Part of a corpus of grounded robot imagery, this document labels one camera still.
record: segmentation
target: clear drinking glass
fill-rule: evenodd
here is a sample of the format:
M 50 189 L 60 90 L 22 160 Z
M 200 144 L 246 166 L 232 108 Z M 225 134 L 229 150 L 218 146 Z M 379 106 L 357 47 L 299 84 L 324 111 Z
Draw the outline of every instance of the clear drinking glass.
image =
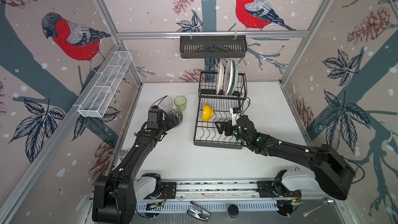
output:
M 168 112 L 173 109 L 173 99 L 170 97 L 164 98 L 160 102 L 160 108 L 162 108 L 165 112 Z
M 177 96 L 174 99 L 174 104 L 178 110 L 184 112 L 185 109 L 187 109 L 187 98 L 183 96 Z

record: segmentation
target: bird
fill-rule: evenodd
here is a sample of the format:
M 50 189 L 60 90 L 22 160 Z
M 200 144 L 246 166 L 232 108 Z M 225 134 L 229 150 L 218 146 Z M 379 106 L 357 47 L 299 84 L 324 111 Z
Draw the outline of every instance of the bird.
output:
M 259 28 L 265 26 L 279 25 L 288 30 L 295 30 L 285 24 L 272 5 L 265 0 L 236 0 L 236 17 L 248 28 Z
M 95 72 L 91 68 L 91 59 L 97 53 L 101 54 L 102 41 L 111 36 L 103 31 L 94 30 L 85 24 L 75 24 L 54 12 L 50 12 L 43 17 L 41 27 L 45 37 L 47 39 L 52 37 L 53 41 L 70 58 L 78 61 L 90 61 L 90 69 L 86 71 L 86 75 L 90 71 Z

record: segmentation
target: spoon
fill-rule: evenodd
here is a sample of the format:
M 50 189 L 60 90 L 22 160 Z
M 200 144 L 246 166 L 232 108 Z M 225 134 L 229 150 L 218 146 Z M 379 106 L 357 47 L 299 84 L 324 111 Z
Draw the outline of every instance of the spoon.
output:
M 320 206 L 318 206 L 318 207 L 316 207 L 316 208 L 314 208 L 314 209 L 312 209 L 312 210 L 310 210 L 310 211 L 306 211 L 306 212 L 304 212 L 302 215 L 303 215 L 304 217 L 307 217 L 307 216 L 308 216 L 309 214 L 311 214 L 313 211 L 317 210 L 318 208 L 320 208 L 320 207 L 322 207 L 322 206 L 331 207 L 331 206 L 333 206 L 333 205 L 334 205 L 334 200 L 333 200 L 332 198 L 330 198 L 330 197 L 325 197 L 325 198 L 322 199 L 322 204 L 321 204 Z

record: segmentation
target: gray plastic basket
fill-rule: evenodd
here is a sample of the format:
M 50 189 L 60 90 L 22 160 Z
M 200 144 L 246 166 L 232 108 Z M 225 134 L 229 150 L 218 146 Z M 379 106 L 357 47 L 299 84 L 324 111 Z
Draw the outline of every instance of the gray plastic basket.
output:
M 242 58 L 246 36 L 193 36 L 180 38 L 181 58 Z

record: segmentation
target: white table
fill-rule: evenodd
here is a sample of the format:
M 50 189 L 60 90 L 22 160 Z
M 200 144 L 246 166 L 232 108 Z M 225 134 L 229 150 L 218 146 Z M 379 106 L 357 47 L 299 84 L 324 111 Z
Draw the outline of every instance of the white table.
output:
M 144 173 L 159 173 L 162 179 L 255 179 L 275 177 L 281 169 L 294 170 L 296 163 L 265 157 L 241 150 L 195 146 L 193 133 L 198 107 L 198 83 L 146 83 L 138 99 L 123 150 L 130 150 L 142 124 L 147 120 L 151 104 L 169 95 L 187 98 L 183 122 L 167 132 L 143 162 L 137 178 Z M 277 82 L 248 82 L 251 105 L 245 112 L 254 123 L 257 132 L 279 140 L 305 145 L 296 120 Z

